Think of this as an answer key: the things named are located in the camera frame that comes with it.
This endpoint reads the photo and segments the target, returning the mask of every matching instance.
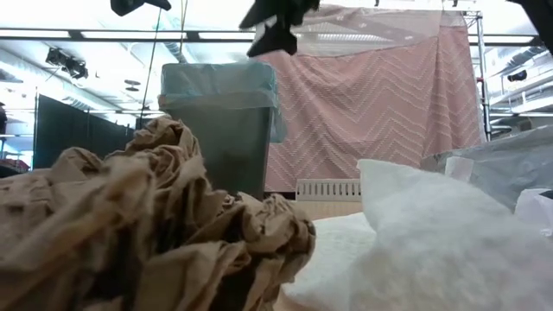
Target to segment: dark green curtain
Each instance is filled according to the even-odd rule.
[[[37,108],[34,168],[49,168],[69,147],[90,150],[100,158],[124,149],[132,129],[40,95]]]

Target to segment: zigzag pattern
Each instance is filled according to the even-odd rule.
[[[480,143],[466,28],[442,27],[409,47],[261,60],[276,69],[288,126],[286,141],[270,146],[267,191],[294,191],[301,178],[359,178],[360,158],[418,167]]]

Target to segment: brown packing paper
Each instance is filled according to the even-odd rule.
[[[104,161],[68,149],[0,180],[0,211],[29,212],[0,213],[17,229],[0,236],[0,310],[270,309],[314,227],[280,196],[235,198],[205,176],[190,130],[159,117]]]

